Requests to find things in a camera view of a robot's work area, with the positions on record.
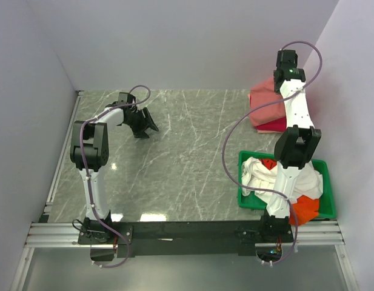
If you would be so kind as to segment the salmon pink t shirt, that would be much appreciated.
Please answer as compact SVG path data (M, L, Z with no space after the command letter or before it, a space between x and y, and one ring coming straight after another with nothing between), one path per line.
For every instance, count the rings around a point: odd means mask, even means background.
M273 77L255 85L250 89L252 97L251 110L266 103L282 100L282 96L274 92ZM283 102L265 106L249 115L250 122L255 128L258 125L286 117L286 111Z

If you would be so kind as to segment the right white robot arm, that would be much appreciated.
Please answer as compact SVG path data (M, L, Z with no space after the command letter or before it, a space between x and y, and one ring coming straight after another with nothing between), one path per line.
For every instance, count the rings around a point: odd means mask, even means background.
M274 148L277 176L273 195L259 226L259 236L267 242L290 231L290 203L296 180L310 162L321 139L321 131L315 128L309 115L306 74L298 68L295 50L282 49L278 52L273 80L275 93L284 100L287 128Z

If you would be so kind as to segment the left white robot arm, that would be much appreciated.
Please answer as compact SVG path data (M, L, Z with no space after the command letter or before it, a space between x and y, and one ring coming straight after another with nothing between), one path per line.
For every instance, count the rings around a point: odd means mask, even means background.
M79 170L86 200L80 234L97 243L105 244L119 236L105 196L104 167L109 161L109 131L126 125L134 138L148 139L146 130L159 130L148 108L139 107L141 103L131 91L120 92L118 100L101 113L72 125L70 160Z

